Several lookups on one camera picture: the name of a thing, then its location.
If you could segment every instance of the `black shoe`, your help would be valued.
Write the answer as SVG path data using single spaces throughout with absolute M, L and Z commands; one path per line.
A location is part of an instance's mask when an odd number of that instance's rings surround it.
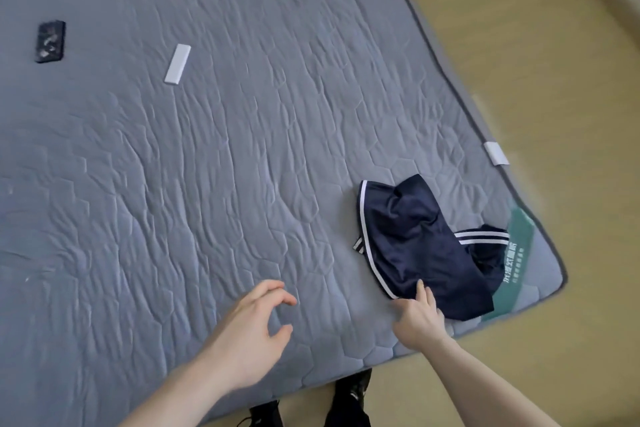
M 251 427 L 283 427 L 280 411 L 278 410 L 279 402 L 274 400 L 269 403 L 263 403 L 257 407 L 249 409 L 251 413 Z
M 367 392 L 371 380 L 371 368 L 355 375 L 341 378 L 335 383 L 335 397 L 344 398 L 345 395 L 354 397 L 361 407 L 364 407 L 364 394 Z

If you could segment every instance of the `pant leg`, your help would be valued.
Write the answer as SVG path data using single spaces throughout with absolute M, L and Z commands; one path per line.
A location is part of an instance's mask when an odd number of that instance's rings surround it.
M 371 427 L 371 423 L 358 400 L 351 395 L 343 395 L 333 398 L 324 427 Z

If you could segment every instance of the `beige floor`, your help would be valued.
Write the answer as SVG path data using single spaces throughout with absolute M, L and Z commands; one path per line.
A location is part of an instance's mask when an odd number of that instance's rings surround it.
M 462 344 L 564 426 L 640 424 L 640 53 L 598 0 L 417 1 L 570 277 Z M 285 398 L 288 427 L 322 426 L 331 395 Z M 374 427 L 461 425 L 417 356 L 375 368 L 366 409 Z

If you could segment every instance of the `green mattress label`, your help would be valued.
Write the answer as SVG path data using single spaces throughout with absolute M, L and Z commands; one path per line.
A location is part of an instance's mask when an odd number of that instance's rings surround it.
M 522 288 L 522 278 L 527 270 L 527 261 L 531 251 L 531 242 L 536 225 L 520 208 L 511 212 L 509 221 L 509 245 L 504 252 L 504 279 L 493 294 L 493 312 L 484 314 L 483 321 L 488 321 L 513 310 L 518 294 Z

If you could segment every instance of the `white rectangular object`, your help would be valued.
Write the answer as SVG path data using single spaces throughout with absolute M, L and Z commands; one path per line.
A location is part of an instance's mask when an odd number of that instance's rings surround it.
M 166 76 L 164 77 L 165 83 L 172 85 L 180 83 L 182 70 L 184 70 L 184 65 L 187 64 L 187 58 L 189 57 L 190 51 L 191 46 L 188 44 L 178 44 L 175 47 L 175 52 L 173 53 L 169 70 L 166 72 Z
M 485 142 L 484 148 L 486 149 L 486 153 L 489 154 L 493 165 L 509 165 L 509 160 L 507 156 L 504 155 L 498 142 Z

